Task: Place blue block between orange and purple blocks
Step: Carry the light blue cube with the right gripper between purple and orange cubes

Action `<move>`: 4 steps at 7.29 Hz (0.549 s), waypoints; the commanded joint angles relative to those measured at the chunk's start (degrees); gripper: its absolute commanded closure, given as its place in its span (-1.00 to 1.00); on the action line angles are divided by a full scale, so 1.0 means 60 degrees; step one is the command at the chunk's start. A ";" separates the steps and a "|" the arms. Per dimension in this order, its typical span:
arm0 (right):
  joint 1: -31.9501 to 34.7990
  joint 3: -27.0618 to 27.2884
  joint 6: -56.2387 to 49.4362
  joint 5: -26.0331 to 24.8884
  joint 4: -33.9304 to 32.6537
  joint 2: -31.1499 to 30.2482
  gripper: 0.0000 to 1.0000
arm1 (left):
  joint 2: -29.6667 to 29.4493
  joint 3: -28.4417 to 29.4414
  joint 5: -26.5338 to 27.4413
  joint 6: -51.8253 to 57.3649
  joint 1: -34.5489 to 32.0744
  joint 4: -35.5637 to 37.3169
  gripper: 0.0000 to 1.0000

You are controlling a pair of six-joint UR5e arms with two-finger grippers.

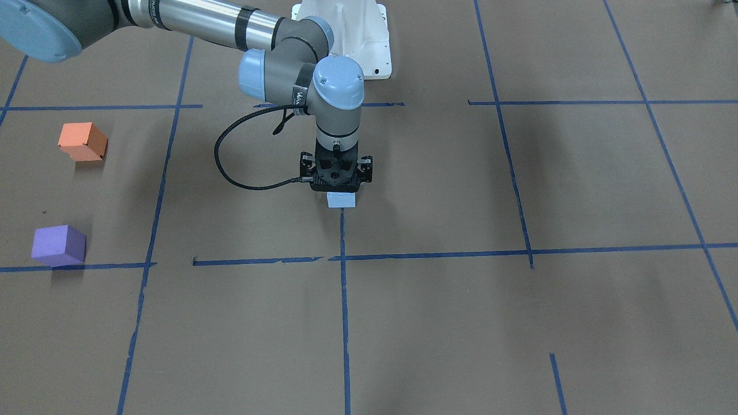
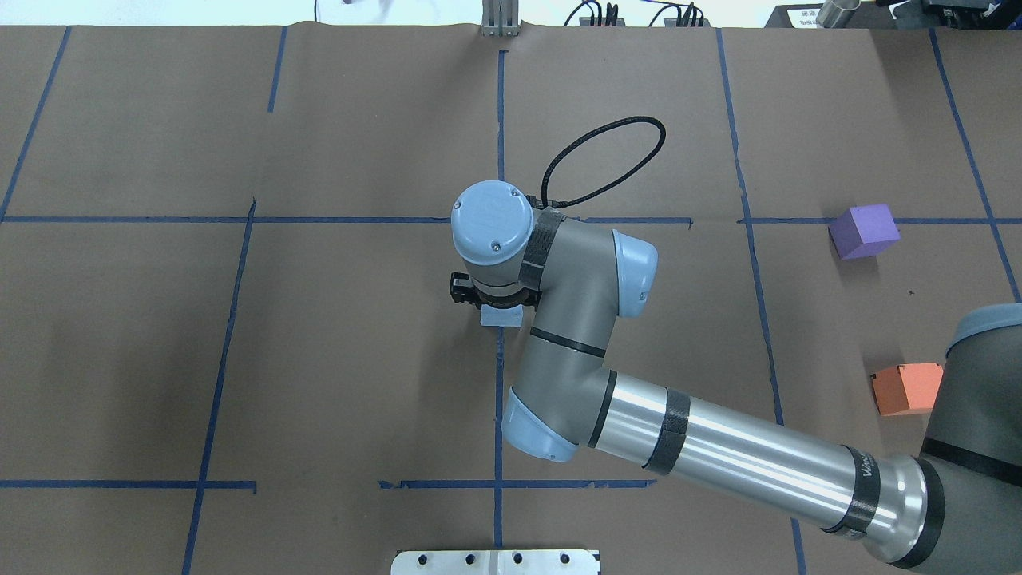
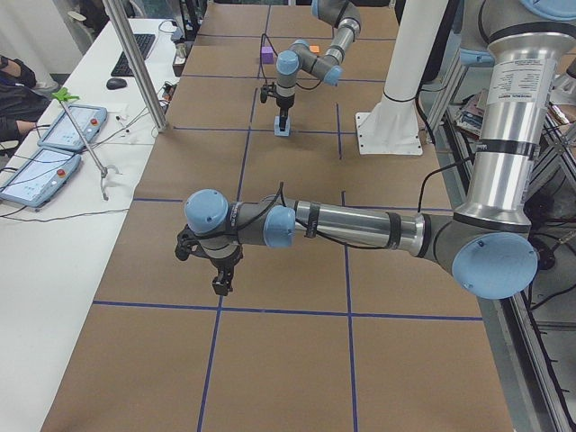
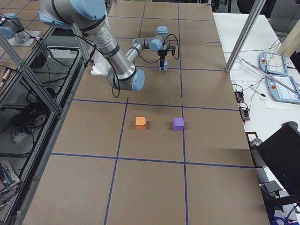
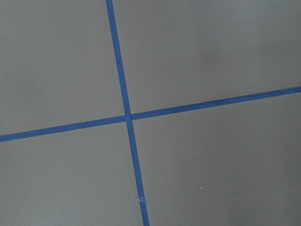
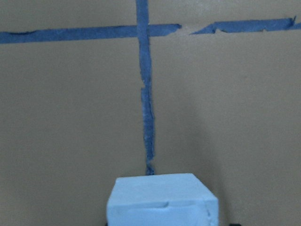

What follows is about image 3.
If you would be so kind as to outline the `person's dark sleeved forearm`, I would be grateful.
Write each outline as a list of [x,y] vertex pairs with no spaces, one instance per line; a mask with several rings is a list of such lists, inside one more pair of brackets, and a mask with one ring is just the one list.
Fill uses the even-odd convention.
[[18,58],[1,56],[1,83],[9,86],[34,88],[37,80],[34,72]]

